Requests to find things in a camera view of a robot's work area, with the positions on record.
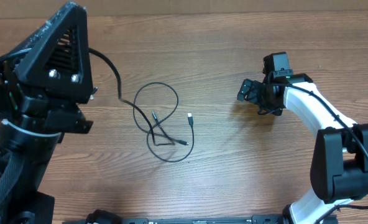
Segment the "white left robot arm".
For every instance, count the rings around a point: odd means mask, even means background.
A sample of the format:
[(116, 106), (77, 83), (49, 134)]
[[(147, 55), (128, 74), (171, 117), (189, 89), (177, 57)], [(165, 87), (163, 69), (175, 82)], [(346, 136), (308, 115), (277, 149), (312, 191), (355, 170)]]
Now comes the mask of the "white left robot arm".
[(39, 192), (66, 133), (86, 134), (79, 109), (93, 93), (86, 10), (64, 4), (0, 56), (0, 223), (51, 223), (55, 199)]

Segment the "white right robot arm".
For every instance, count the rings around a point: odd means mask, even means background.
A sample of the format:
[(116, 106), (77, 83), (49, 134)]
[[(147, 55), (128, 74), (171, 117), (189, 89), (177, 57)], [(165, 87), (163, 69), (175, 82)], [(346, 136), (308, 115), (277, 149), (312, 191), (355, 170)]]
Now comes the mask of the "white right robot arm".
[(339, 112), (305, 73), (290, 68), (286, 52), (263, 59), (262, 82), (245, 79), (239, 101), (259, 107), (260, 116), (292, 111), (315, 137), (311, 188), (280, 215), (253, 215), (252, 223), (337, 223), (342, 208), (368, 210), (368, 123)]

